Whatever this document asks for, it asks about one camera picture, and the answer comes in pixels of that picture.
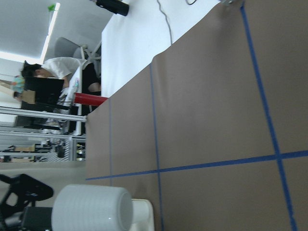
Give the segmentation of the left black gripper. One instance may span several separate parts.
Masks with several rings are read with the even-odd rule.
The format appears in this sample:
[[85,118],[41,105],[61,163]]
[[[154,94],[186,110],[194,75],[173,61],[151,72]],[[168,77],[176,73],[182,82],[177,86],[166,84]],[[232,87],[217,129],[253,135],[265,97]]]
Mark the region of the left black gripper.
[[0,201],[2,231],[51,231],[51,207],[37,207],[36,202],[53,197],[53,188],[27,174],[0,180],[8,190]]

